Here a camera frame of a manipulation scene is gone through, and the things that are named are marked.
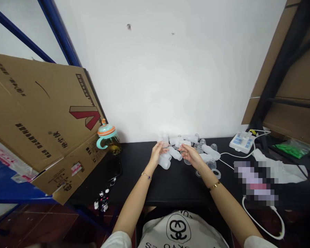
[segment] white electronic device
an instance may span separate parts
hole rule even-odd
[[[251,132],[238,132],[231,140],[229,147],[234,148],[238,152],[248,154],[253,146],[255,136]]]

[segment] bracelet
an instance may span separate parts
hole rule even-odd
[[[150,181],[152,181],[151,176],[147,175],[146,173],[142,172],[141,175],[145,175],[146,177],[148,177],[148,179],[149,179]]]
[[[208,188],[210,191],[213,190],[214,188],[218,187],[218,185],[220,184],[220,181],[218,181],[217,183],[215,183],[214,186],[211,186],[210,188]]]

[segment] forearm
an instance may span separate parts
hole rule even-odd
[[[200,166],[198,171],[208,188],[218,182],[208,166]],[[218,187],[211,190],[210,194],[241,247],[244,246],[245,240],[250,236],[263,238],[247,213],[223,184],[219,184]]]
[[[156,166],[148,164],[144,170],[144,173],[152,177],[155,168]],[[135,226],[145,203],[150,182],[151,181],[147,178],[147,176],[140,176],[138,182],[135,184],[133,190],[124,203],[120,216],[115,224],[113,233],[116,231],[123,231],[126,232],[132,239]]]

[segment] shoulder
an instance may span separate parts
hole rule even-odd
[[[269,241],[257,237],[257,236],[250,236],[245,240],[244,248],[277,248],[274,244],[270,243]]]
[[[102,248],[132,248],[130,237],[123,231],[114,232],[109,238],[103,243]]]

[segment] white t-shirt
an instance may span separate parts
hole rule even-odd
[[[165,217],[148,221],[143,228],[138,247],[142,248],[189,248],[189,247],[228,247],[222,235],[200,216],[180,211]],[[123,232],[113,233],[102,248],[132,248],[131,239]],[[246,239],[244,248],[276,248],[275,245],[260,237]]]

